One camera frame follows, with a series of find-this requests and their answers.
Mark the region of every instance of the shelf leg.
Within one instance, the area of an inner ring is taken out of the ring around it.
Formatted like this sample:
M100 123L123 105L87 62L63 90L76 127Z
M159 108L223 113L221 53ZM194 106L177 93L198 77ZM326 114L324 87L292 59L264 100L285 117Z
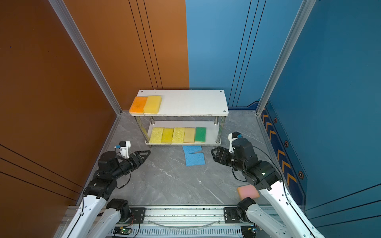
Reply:
M225 119L226 119L226 117L221 117L221 122L219 123L219 130L218 130L218 135L217 135L217 139L216 139L217 144L219 144L221 142L221 132L222 132L222 129L224 128Z
M140 117L135 117L135 120L136 120L136 122L137 122L137 124L138 124L138 126L140 128L140 131L142 132L144 138L146 139L146 143L148 144L149 143L149 137L148 137L146 129L143 126L143 123L142 123Z
M215 118L215 125L218 125L218 117Z
M151 120L151 125L154 125L154 124L155 124L155 119L154 119L154 117L149 117L149 119Z

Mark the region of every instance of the dark blue wall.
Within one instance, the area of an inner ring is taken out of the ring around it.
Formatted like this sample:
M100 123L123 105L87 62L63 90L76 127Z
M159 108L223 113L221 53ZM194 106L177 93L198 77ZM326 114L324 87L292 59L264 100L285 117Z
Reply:
M186 0L189 86L258 100L302 0Z
M307 173L306 214L326 237L380 234L380 217L368 217L381 215L381 186L367 189L381 183L380 75L381 1L316 1L270 102Z

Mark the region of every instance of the brown wall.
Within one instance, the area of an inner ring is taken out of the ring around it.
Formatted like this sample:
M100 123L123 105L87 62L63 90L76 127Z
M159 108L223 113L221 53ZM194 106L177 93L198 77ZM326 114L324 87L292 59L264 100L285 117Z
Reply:
M185 0L64 0L123 110L139 89L189 89Z
M52 237L115 113L48 1L0 3L4 237Z

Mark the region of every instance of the diagonal black stripe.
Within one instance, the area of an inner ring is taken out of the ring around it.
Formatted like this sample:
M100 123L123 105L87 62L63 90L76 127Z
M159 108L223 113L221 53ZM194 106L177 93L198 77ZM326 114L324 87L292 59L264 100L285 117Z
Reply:
M241 96L241 91L242 91L243 82L245 81L247 68L249 67L251 54L253 53L253 48L254 48L254 44L255 44L255 39L257 39L258 29L259 29L259 25L261 24L261 20L262 20L262 16L263 16L263 11L264 11L264 7L266 6L266 2L267 2L267 0L264 1L264 5L263 5L263 9L262 9L261 18L259 19L257 32L255 33L254 42L253 42L253 47L251 48L251 52L250 52L250 56L249 56L249 62L247 63L247 67L246 67L245 75L243 76L242 85L241 85L241 89L240 89L240 91L239 91L239 95L238 95L238 99L237 99L237 104L236 104L236 106L238 105L239 97Z
M156 80L156 74L155 74L154 64L152 63L151 53L149 52L148 41L147 41L146 31L144 30L144 25L143 25L142 15L140 14L140 9L139 9L138 0L136 0L136 5L138 6L138 11L139 11L139 16L140 16L140 21L142 22L142 27L143 27L144 37L146 38L147 49L148 49L148 55L149 55L149 59L151 60L152 71L154 72L155 81L156 81L156 86L157 86L157 89L159 89L159 84L157 84L157 80Z
M338 213L338 212L346 211L346 210L353 209L353 208L362 207L362 206L369 205L369 204L372 204L372 203L378 203L378 202L380 202L380 201L381 201L381 200L377 200L377 201L373 201L373 202L370 202L370 203L361 204L361 205L358 205L358 206L354 206L354 207L351 207L351 208L346 208L346 209L343 209L343 210L340 210L340 211L331 212L331 213L328 213L328 214L325 214L325 215L321 215L321 216L317 216L317 217L309 218L309 219L311 220L311 219L315 219L315 218L318 218L318 217L323 217L323 216L331 215L331 214L334 214L334 213Z
M241 77L243 64L245 63L245 58L246 58L246 53L247 53L247 47L249 46L250 37L251 37L251 32L252 32L252 30L253 30L253 25L254 25L255 16L257 15L258 5L259 5L259 0L258 0L258 3L257 3L257 8L255 9L254 18L253 18L253 23L251 24L251 29L250 29L249 39L248 39L248 41L247 41L246 50L245 50L245 55L243 56L243 61L242 61L242 66L241 66L241 71L240 71L240 73L239 73L238 82L237 82L237 87L235 88L235 93L234 93L234 98L233 98L233 104L232 104L232 105L234 105L235 96L236 96L236 94L237 94L237 89L238 89L238 85L239 85L239 79L240 79L240 77Z
M244 37L244 35L245 35L245 30L246 30L246 25L247 25L247 19L249 18L250 6L251 6L251 0L250 0L250 4L249 4L249 10L247 11L247 17L246 17L246 22L245 22L245 28L243 29L242 40L241 40L241 46L239 47L239 53L238 53L238 58L237 58L237 64L236 64L236 66L235 66L234 77L233 77L233 82L232 82L232 88L230 89L229 100L228 100L228 102L227 102L228 105L229 105L229 103L230 103L230 97L232 96L233 85L234 85L234 78L235 78L235 74L236 74L236 72L237 72L238 61L239 61L239 55L241 54L241 48L242 48L242 43L243 43L243 37Z
M140 40L140 36L139 36L139 32L138 32L138 27L136 26L134 13L132 12L132 7L131 7L130 0L128 0L128 3L129 3L129 5L130 5L132 18L134 19L135 28L136 28L136 33L138 34L138 38L139 38L139 42L140 42L140 47L142 48L142 53L143 53L144 61L146 62L146 67L147 67L147 72L148 72L149 80L151 81L152 89L154 89L154 85L153 85L153 83L152 83L151 75L149 74L149 70L148 70L148 65L147 65L147 61L146 61L146 56L144 55L142 42L141 42L141 40Z
M60 195L60 196L62 196L62 197L65 197L65 198L71 199L71 200L73 200L73 201L76 201L76 200L74 200L74 199L72 199L72 198L69 198L69 197L67 197L67 196L65 196L65 195L62 195L62 194L53 192L53 191L51 191L51 190L49 190L49 189L40 187L40 186L35 185L35 184L32 184L32 183L29 183L29 182L27 182L27 181L25 181L25 180L19 179L19 178L17 178L17 177L14 177L14 176L12 176L12 175L6 174L6 173L4 173L4 172L1 172L1 171L0 171L0 173L5 174L5 175L8 175L8 176L10 176L10 177L12 177L12 178L18 179L18 180L20 180L20 181L23 181L23 182L25 182L25 183L27 183L27 184L31 184L31 185L34 185L34 186L36 186L36 187L42 188L42 189L44 189L44 190L46 190L46 191L50 191L50 192L55 193L55 194L57 194L57 195Z
M6 162L8 162L8 163L10 163L10 164L13 164L13 165L15 165L15 166L17 166L17 167L19 167L19 168L22 168L22 169L24 169L24 170L26 170L26 171L28 171L28 172L31 172L32 174L35 174L35 175L37 175L37 176L39 176L39 177L41 177L41 178L44 178L44 179L46 179L46 180L49 180L50 182L55 183L55 184L57 184L57 185L59 185L59 186L61 186L61 187L64 187L64 188L66 188L66 189L69 189L70 191L73 191L73 192L79 194L79 192L77 192L77 191L74 191L74 190L72 190L72 189L70 189L70 188L67 188L67 187L65 187L65 186L63 186L63 185L61 185L61 184L59 184L59 183L56 183L56 182L54 182L54 181L52 181L52 180L50 180L50 179L47 179L47 178L45 178L45 177L43 177L43 176L41 176L41 175L39 175L39 174L36 174L36 173L34 173L34 172L32 172L32 171L26 169L26 168L23 168L23 167L21 167L21 166L19 166L19 165L16 165L16 164L14 164L14 163L12 163L12 162L10 162L10 161L4 159L4 158L1 158L1 157L0 157L0 159L4 160L4 161L6 161Z
M159 71L160 84L162 85L162 89L164 89L164 88L163 88L162 77L161 77L161 75L160 75L159 63L157 62L156 50L155 50L154 39L153 39L153 37L152 37L151 26L149 25L149 19L148 19L148 13L147 13L147 8L146 8L146 2L145 2L145 0L143 0L143 2L144 2L144 8L146 9L146 16L147 16L147 21L148 21L149 33L151 34L152 45L153 45L153 47L154 47L154 54L155 54L155 59L156 59L157 70Z
M338 222L338 223L333 223L333 224L328 224L328 225L321 225L319 227L327 227L327 226L330 226L330 225L343 224L343 223L347 223L347 222L355 222L355 221L358 221L358 220L365 220L365 219L375 218L375 217L381 217L381 215L376 215L376 216L372 216L372 217L364 217L364 218L355 219L355 220L348 220L346 222Z
M326 205L326 204L328 204L328 203L331 203L331 202L334 202L334 201L337 201L337 200L340 200L340 199L342 199L342 198L346 198L346 197L348 197L348 196L354 195L354 194L356 194L356 193L363 192L363 191L365 191L365 190L368 190L368 189L371 189L371 188L374 188L374 187L377 187L377 186L380 186L380 185L381 185L381 184L373 185L373 186L371 186L371 187L369 187L369 188L365 188L365 189L363 189L363 190L360 190L360 191L357 191L357 192L354 192L354 193L345 195L345 196L343 196L343 197L341 197L341 198L337 198L337 199L335 199L335 200L332 200L332 201L329 201L329 202L320 204L320 205L315 206L315 207L313 207L313 208L309 208L309 209L307 209L306 211L311 210L311 209L314 209L314 208L317 208L317 207L320 207L320 206L323 206L323 205Z
M44 167L44 166L42 166L42 165L40 165L40 164L38 164L38 163L34 162L33 160L30 160L30 159L28 159L27 157L25 157L25 156L23 156L23 155L20 155L20 154L19 154L19 153L17 153L16 151L13 151L13 150L11 150L10 148L7 148L7 147L5 147L5 146L3 146L3 145L1 145L1 144L0 144L0 146L2 146L2 147L4 147L4 148L6 148L6 149L7 149L7 150L9 150L9 151L12 151L13 153L15 153L15 154L17 154L17 155L19 155L19 156L23 157L23 158L24 158L24 159L26 159L26 160L29 160L30 162L32 162L32 163L34 163L34 164L36 164L36 165L38 165L38 166L40 166L40 167L43 167L44 169L46 169L46 170L48 170L48 171L52 172L53 174L55 174L55 175L58 175L59 177L61 177L61 178L63 178L63 179L66 179L66 180L67 180L67 181L69 181L69 182L72 182L73 184L75 184L75 185L77 185L77 186L80 186L80 187L82 187L81 185L79 185L79 184L76 184L76 183L74 183L73 181L70 181L70 180L68 180L67 178L65 178L65 177L63 177L63 176L61 176L61 175L59 175L59 174L57 174L57 173L55 173L55 172L51 171L50 169L48 169L48 168L46 168L46 167Z

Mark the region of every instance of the top shelf board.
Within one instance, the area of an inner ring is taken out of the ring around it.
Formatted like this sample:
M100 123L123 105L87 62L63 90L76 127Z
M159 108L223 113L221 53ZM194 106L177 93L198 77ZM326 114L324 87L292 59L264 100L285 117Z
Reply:
M131 114L134 117L227 116L224 90L139 90L138 97L162 97L158 114Z

